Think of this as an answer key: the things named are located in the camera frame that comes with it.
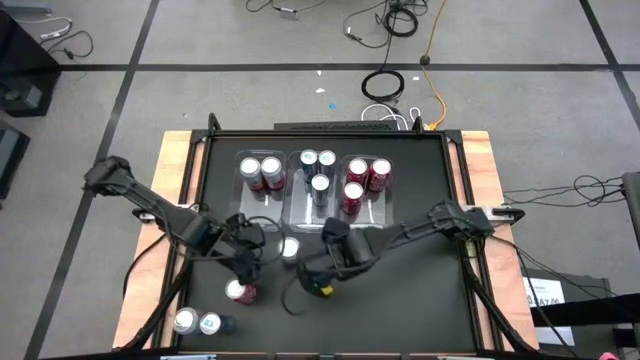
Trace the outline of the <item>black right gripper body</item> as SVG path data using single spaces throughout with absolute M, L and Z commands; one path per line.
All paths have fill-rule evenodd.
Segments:
M 368 270 L 378 261 L 376 227 L 356 227 L 337 218 L 325 221 L 321 239 L 325 245 L 329 270 L 355 273 Z

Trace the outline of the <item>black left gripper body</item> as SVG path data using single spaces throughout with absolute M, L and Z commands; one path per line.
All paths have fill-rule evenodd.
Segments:
M 235 214 L 226 220 L 225 240 L 246 261 L 261 262 L 266 235 L 259 224 L 249 221 L 244 214 Z

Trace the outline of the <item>red cola can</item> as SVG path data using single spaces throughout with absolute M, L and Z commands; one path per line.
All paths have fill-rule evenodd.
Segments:
M 369 190 L 381 192 L 389 184 L 392 172 L 392 165 L 387 159 L 376 159 L 370 166 Z
M 251 305 L 257 296 L 256 288 L 251 285 L 242 285 L 238 279 L 231 279 L 225 286 L 226 296 L 234 302 Z
M 347 166 L 346 180 L 348 183 L 359 183 L 366 192 L 369 176 L 369 165 L 362 158 L 354 158 Z
M 342 211 L 347 215 L 356 215 L 360 211 L 364 195 L 364 188 L 360 183 L 347 183 L 343 189 Z

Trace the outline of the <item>blue slim energy drink can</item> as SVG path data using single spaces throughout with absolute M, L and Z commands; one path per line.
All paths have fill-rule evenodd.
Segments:
M 319 172 L 332 181 L 335 177 L 336 154 L 331 150 L 323 150 L 318 155 L 318 161 Z
M 236 320 L 232 316 L 208 312 L 200 319 L 199 327 L 208 336 L 229 335 L 236 331 Z
M 310 183 L 318 173 L 318 154 L 315 150 L 306 149 L 300 154 L 300 164 L 303 171 L 303 180 Z
M 331 182 L 324 174 L 317 174 L 311 180 L 311 196 L 313 203 L 318 207 L 328 204 Z

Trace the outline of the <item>clear plastic bin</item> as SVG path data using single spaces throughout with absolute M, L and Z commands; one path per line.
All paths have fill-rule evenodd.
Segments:
M 245 184 L 239 171 L 241 161 L 246 157 L 254 157 L 260 163 L 266 157 L 278 158 L 285 172 L 286 160 L 284 153 L 276 150 L 242 150 L 235 156 L 235 174 L 233 180 L 229 211 L 242 213 L 247 219 L 253 218 L 265 231 L 274 231 L 273 222 L 280 223 L 284 206 L 285 185 L 279 190 L 269 189 L 264 181 L 264 188 L 252 191 Z
M 295 232 L 319 232 L 325 221 L 336 213 L 337 161 L 335 177 L 330 181 L 328 204 L 318 207 L 312 201 L 311 182 L 303 180 L 300 164 L 302 151 L 293 152 L 288 157 L 284 220 Z
M 388 226 L 393 221 L 393 190 L 392 190 L 392 165 L 391 178 L 387 188 L 381 192 L 372 192 L 369 190 L 369 176 L 367 181 L 367 188 L 364 195 L 363 203 L 360 211 L 356 215 L 347 215 L 342 211 L 342 195 L 344 186 L 348 183 L 346 180 L 347 166 L 354 158 L 362 158 L 369 165 L 369 174 L 371 164 L 379 158 L 379 156 L 373 155 L 348 155 L 342 158 L 339 167 L 339 173 L 337 178 L 337 216 L 351 225 L 352 228 L 356 227 L 376 227 L 383 228 Z

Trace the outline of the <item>white paper label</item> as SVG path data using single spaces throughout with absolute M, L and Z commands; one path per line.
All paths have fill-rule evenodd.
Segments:
M 574 334 L 570 327 L 536 327 L 536 335 L 540 344 L 559 345 L 566 343 L 568 346 L 574 346 Z
M 564 292 L 560 281 L 538 278 L 523 278 L 530 307 L 563 304 Z

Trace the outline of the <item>black cabinet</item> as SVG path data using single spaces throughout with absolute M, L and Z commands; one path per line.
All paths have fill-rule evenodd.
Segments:
M 565 297 L 564 303 L 620 296 L 611 291 L 609 281 L 605 278 L 552 273 L 543 270 L 525 270 L 524 277 L 560 281 Z M 552 329 L 560 327 L 552 325 L 543 312 L 541 315 L 546 322 L 546 325 L 542 327 Z M 566 343 L 559 346 L 538 342 L 540 351 L 547 355 L 578 356 L 582 359 L 596 359 L 601 354 L 610 352 L 620 360 L 640 360 L 640 323 L 566 327 L 570 327 L 573 331 L 574 346 L 568 346 Z

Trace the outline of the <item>black box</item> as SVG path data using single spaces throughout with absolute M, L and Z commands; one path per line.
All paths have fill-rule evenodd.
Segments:
M 0 201 L 7 197 L 29 143 L 26 134 L 0 126 Z

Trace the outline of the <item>black beam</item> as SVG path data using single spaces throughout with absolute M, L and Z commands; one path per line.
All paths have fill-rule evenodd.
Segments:
M 541 312 L 560 327 L 640 323 L 640 293 L 533 307 L 531 316 L 537 327 L 546 325 Z

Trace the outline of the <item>black desk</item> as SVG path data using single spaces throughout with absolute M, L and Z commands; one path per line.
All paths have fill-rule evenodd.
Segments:
M 0 9 L 0 110 L 14 118 L 44 116 L 61 72 L 60 64 Z

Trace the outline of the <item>black metal table frame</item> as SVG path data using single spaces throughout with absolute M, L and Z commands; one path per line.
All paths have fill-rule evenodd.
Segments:
M 355 131 L 223 131 L 209 150 L 201 196 L 219 218 L 232 211 L 234 156 L 250 149 L 292 154 L 307 148 L 341 156 L 378 155 L 391 160 L 393 224 L 424 216 L 456 196 L 446 138 Z M 472 353 L 484 341 L 477 299 L 463 275 L 463 246 L 431 235 L 391 249 L 372 270 L 338 282 L 321 299 L 291 282 L 281 264 L 264 268 L 257 299 L 241 305 L 228 299 L 229 270 L 213 261 L 191 267 L 181 303 L 200 311 L 232 316 L 230 335 L 186 335 L 175 339 L 182 353 L 222 354 L 383 354 Z

